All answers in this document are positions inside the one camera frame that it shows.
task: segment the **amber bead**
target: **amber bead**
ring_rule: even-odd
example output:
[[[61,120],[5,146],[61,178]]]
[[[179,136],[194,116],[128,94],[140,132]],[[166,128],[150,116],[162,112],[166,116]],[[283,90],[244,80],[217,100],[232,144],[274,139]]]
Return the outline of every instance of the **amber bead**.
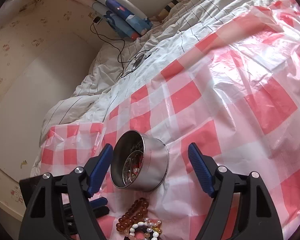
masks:
[[[125,230],[124,226],[118,226],[117,227],[117,231],[122,232],[123,230]]]
[[[133,216],[131,219],[132,219],[132,222],[136,222],[138,220],[138,218],[136,216]]]
[[[136,214],[136,217],[137,217],[137,218],[142,218],[142,217],[143,217],[143,214],[140,213],[140,212],[138,212],[138,213]]]
[[[158,227],[153,228],[153,231],[156,231],[156,232],[158,232],[159,234],[162,233],[162,229],[160,229],[160,228],[158,228]]]
[[[129,223],[128,223],[128,221],[126,220],[125,222],[122,223],[122,225],[123,225],[125,228],[127,228],[127,227],[129,226]]]
[[[143,215],[147,214],[148,213],[148,209],[147,208],[144,208],[144,207],[141,207],[139,212]]]
[[[141,203],[141,206],[143,206],[143,207],[148,207],[148,206],[149,206],[149,203],[148,203],[147,201],[143,201],[143,202]]]

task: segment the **metal tin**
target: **metal tin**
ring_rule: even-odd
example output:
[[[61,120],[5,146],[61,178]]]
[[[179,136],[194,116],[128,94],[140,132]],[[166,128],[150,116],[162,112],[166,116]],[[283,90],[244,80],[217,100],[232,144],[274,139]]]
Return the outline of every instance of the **metal tin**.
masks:
[[[114,147],[110,177],[117,188],[151,191],[163,182],[169,154],[159,139],[130,130]]]

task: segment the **pink checkered tablecloth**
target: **pink checkered tablecloth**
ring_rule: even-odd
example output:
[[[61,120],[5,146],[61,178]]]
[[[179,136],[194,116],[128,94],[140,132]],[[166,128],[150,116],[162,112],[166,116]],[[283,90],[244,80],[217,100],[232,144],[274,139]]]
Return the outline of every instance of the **pink checkered tablecloth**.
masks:
[[[300,224],[300,7],[281,0],[224,24],[120,103],[104,123],[51,128],[42,145],[41,172],[69,173],[115,145],[127,130],[162,140],[170,166],[154,192],[120,190],[107,174],[99,194],[110,214],[98,219],[108,239],[123,239],[117,219],[141,196],[151,218],[163,221],[162,239],[193,240],[208,213],[205,194],[187,157],[203,154],[234,173],[258,171],[287,239]],[[231,235],[235,195],[223,238]]]

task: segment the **black cord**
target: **black cord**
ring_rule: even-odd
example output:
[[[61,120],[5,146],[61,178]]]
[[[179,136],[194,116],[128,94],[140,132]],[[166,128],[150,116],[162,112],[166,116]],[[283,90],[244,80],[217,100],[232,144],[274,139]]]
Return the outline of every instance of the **black cord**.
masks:
[[[99,38],[99,39],[101,39],[102,41],[104,41],[104,42],[110,44],[112,47],[116,48],[116,49],[119,51],[119,54],[118,54],[118,57],[117,57],[117,61],[118,61],[118,63],[120,63],[121,66],[122,66],[122,73],[121,73],[120,77],[121,77],[121,78],[126,77],[127,75],[129,75],[129,74],[132,73],[133,71],[130,71],[130,72],[127,73],[126,75],[122,76],[122,74],[124,73],[124,70],[125,70],[125,69],[124,69],[124,66],[123,66],[123,63],[131,63],[131,62],[136,58],[136,56],[137,56],[139,53],[150,51],[150,49],[146,49],[146,50],[143,50],[143,51],[139,51],[139,52],[133,57],[133,59],[130,60],[130,61],[122,61],[122,51],[123,51],[124,46],[125,46],[125,44],[126,44],[126,43],[125,43],[125,40],[123,40],[123,39],[117,39],[117,40],[115,40],[115,39],[108,38],[108,37],[105,36],[105,35],[99,34],[99,33],[97,32],[97,29],[96,29],[95,25],[94,25],[95,23],[96,23],[96,22],[93,21],[93,23],[90,25],[90,31],[91,31],[93,34],[98,35],[98,38]],[[108,41],[105,41],[105,40],[102,39],[100,36],[106,37],[107,39],[109,39],[109,40],[111,40],[111,41],[123,41],[123,47],[122,47],[122,49],[120,50],[118,47],[112,45],[112,44],[109,43]]]

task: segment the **bead bracelet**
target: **bead bracelet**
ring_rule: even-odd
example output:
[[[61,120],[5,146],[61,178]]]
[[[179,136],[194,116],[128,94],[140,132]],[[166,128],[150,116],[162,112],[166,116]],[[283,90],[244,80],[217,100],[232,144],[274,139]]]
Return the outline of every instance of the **bead bracelet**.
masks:
[[[143,216],[148,213],[148,206],[149,203],[145,198],[139,198],[138,200],[136,200],[132,204],[131,208],[129,208],[128,211],[118,219],[118,223],[116,224],[117,231],[122,232],[126,228],[130,227],[135,222],[143,218]]]
[[[159,234],[162,233],[162,230],[159,228],[161,226],[161,220],[157,220],[157,222],[152,222],[149,218],[144,219],[145,222],[140,221],[137,224],[133,224],[130,229],[126,229],[124,231],[125,240],[126,237],[130,240],[158,240]],[[144,239],[135,238],[135,230],[143,230]]]

